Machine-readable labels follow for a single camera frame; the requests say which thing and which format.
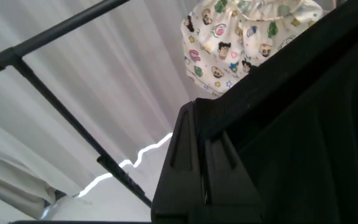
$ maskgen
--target white curtain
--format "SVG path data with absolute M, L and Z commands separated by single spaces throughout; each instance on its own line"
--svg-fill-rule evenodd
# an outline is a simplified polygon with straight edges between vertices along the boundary
M 0 51 L 98 2 L 0 0 Z M 180 23 L 197 3 L 132 0 L 24 60 L 117 162 L 134 163 L 184 103 L 213 97 L 185 75 Z M 106 173 L 97 157 L 25 78 L 0 72 L 0 209 L 14 210 L 0 220 L 38 218 L 54 189 L 78 194 Z

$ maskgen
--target cartoon print shorts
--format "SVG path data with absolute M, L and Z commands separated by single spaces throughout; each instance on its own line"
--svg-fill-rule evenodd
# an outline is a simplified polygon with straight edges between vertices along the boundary
M 221 96 L 322 15 L 312 0 L 204 0 L 181 25 L 186 74 Z

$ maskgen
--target black bar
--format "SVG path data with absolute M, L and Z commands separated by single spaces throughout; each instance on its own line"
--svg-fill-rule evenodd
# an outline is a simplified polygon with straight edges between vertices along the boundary
M 135 194 L 147 206 L 151 207 L 152 202 L 144 191 L 137 185 L 128 174 L 122 170 L 117 162 L 104 150 L 94 137 L 82 126 L 82 124 L 69 112 L 62 102 L 41 82 L 33 70 L 21 59 L 16 58 L 13 67 L 23 75 L 36 88 L 45 99 L 71 124 L 71 126 L 101 155 L 98 162 Z
M 128 1 L 129 0 L 104 0 L 42 33 L 31 37 L 23 43 L 16 45 L 13 49 L 18 56 L 23 57 Z

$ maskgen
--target black pole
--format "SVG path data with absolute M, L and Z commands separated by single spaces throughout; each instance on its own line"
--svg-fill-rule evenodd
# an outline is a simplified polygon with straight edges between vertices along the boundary
M 152 202 L 145 196 L 144 191 L 137 185 L 117 162 L 106 152 L 106 150 L 95 140 L 94 137 L 82 126 L 82 124 L 69 112 L 59 99 L 41 82 L 33 70 L 23 61 L 22 57 L 37 50 L 38 48 L 54 41 L 68 32 L 86 24 L 89 21 L 103 15 L 104 13 L 128 2 L 129 0 L 104 0 L 83 12 L 45 30 L 44 32 L 0 52 L 0 71 L 12 65 L 20 74 L 36 88 L 42 96 L 73 126 L 73 128 L 100 154 L 100 163 L 108 172 L 125 185 L 147 206 Z

